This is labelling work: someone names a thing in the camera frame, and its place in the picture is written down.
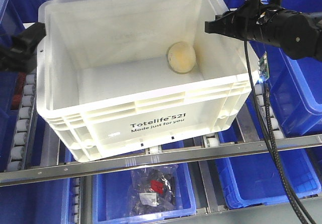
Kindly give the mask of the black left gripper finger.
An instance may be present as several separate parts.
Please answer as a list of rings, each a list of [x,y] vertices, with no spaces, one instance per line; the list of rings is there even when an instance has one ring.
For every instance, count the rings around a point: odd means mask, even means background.
[[[45,36],[45,24],[40,22],[12,36],[10,48],[1,46],[1,71],[32,72],[36,69],[36,48]]]

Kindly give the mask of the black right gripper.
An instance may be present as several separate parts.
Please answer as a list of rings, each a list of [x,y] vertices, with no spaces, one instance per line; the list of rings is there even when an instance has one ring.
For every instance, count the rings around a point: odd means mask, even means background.
[[[291,59],[321,59],[321,12],[302,13],[274,4],[256,9],[246,0],[236,10],[205,21],[204,31],[279,47]]]

